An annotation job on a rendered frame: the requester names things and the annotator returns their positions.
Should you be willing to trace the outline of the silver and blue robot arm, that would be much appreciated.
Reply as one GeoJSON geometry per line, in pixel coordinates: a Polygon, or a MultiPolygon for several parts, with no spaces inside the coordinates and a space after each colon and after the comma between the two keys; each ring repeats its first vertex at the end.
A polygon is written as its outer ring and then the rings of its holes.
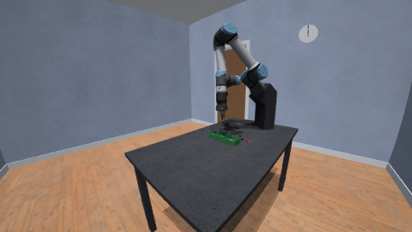
{"type": "Polygon", "coordinates": [[[265,84],[259,80],[267,77],[268,70],[265,65],[255,61],[247,48],[238,39],[237,28],[234,24],[225,22],[215,33],[214,50],[218,69],[215,75],[216,86],[226,86],[227,88],[230,87],[229,84],[239,86],[242,81],[253,96],[257,96],[264,90],[265,84]],[[227,74],[225,44],[230,45],[247,66],[246,73],[244,71],[241,76],[227,74]]]}

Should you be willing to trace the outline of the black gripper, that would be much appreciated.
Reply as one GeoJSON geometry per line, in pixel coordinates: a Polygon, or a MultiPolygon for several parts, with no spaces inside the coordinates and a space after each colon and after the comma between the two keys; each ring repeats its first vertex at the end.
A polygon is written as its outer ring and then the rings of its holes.
{"type": "Polygon", "coordinates": [[[216,92],[216,111],[220,112],[220,119],[225,119],[225,111],[227,111],[226,86],[216,86],[216,92]]]}

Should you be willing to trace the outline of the green three-compartment bin rack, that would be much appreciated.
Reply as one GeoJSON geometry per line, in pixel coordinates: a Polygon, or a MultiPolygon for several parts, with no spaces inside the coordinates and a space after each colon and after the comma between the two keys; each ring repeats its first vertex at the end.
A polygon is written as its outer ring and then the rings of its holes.
{"type": "Polygon", "coordinates": [[[225,132],[219,132],[219,131],[213,131],[209,133],[209,138],[212,138],[217,141],[224,142],[228,145],[231,146],[236,146],[237,144],[241,143],[241,138],[236,137],[234,135],[225,133],[225,132]]]}

